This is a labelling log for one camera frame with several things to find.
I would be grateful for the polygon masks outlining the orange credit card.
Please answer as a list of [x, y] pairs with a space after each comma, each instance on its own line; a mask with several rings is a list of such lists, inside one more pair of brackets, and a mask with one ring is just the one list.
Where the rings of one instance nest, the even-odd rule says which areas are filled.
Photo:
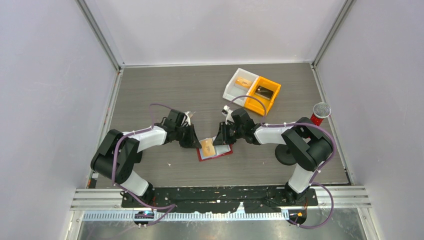
[[203, 158], [210, 158], [216, 155], [216, 150], [213, 145], [212, 138], [206, 138], [200, 141], [201, 143], [201, 154]]

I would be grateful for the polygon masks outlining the red card holder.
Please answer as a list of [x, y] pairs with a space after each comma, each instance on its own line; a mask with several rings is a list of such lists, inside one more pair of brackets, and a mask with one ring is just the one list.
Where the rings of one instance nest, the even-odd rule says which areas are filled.
[[214, 136], [199, 141], [201, 148], [196, 150], [199, 162], [219, 158], [233, 153], [231, 144], [213, 145], [215, 139], [216, 137]]

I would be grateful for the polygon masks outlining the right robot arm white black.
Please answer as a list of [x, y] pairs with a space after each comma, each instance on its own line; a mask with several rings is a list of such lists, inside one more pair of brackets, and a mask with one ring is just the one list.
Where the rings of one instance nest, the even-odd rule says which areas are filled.
[[291, 205], [305, 199], [314, 178], [335, 154], [332, 135], [308, 117], [282, 124], [256, 123], [243, 108], [227, 110], [225, 116], [213, 145], [232, 145], [238, 139], [253, 145], [275, 144], [276, 159], [283, 165], [295, 166], [284, 186], [285, 198]]

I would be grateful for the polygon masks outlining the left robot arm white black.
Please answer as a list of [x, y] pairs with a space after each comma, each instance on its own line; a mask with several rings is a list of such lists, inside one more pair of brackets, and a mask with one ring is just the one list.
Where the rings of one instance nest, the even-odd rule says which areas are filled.
[[94, 154], [90, 167], [134, 194], [141, 207], [153, 202], [153, 185], [134, 171], [143, 151], [177, 141], [182, 148], [199, 149], [201, 144], [187, 113], [170, 110], [168, 116], [153, 126], [137, 131], [109, 130]]

